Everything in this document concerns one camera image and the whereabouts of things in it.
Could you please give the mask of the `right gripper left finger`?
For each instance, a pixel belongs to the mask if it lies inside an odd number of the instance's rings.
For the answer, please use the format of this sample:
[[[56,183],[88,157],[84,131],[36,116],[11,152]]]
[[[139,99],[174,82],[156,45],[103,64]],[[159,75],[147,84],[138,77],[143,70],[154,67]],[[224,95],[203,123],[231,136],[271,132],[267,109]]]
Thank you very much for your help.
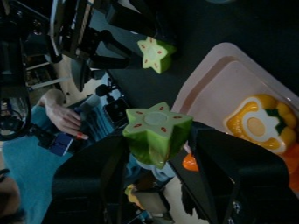
[[[58,169],[42,224],[120,224],[127,142],[107,136]]]

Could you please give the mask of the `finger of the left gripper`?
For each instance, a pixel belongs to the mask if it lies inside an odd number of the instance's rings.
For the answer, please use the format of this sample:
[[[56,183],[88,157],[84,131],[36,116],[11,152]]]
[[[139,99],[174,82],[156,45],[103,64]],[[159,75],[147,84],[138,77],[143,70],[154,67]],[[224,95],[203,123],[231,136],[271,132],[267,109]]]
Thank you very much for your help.
[[[136,55],[124,59],[104,56],[94,56],[90,59],[88,67],[96,70],[135,69],[142,67],[142,58]]]
[[[134,8],[124,6],[119,0],[110,0],[107,8],[108,23],[174,45],[176,37],[164,15],[163,0],[127,1]]]

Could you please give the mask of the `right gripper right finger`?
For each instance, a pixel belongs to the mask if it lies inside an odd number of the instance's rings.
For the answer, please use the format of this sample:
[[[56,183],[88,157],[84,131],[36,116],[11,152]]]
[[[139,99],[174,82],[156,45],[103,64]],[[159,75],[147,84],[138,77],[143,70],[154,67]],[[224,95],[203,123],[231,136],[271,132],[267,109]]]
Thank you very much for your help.
[[[183,168],[184,151],[171,165],[210,224],[299,224],[299,198],[278,155],[200,122],[188,145],[199,170]]]

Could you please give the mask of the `person's hand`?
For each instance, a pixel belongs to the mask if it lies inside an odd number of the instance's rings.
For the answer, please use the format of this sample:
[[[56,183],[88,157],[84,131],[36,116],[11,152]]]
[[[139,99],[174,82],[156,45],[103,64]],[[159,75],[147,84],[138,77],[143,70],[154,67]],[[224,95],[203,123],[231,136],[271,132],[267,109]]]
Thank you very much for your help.
[[[71,134],[78,139],[87,140],[90,136],[80,131],[82,120],[79,114],[62,106],[58,102],[51,102],[44,105],[47,116],[56,128]]]

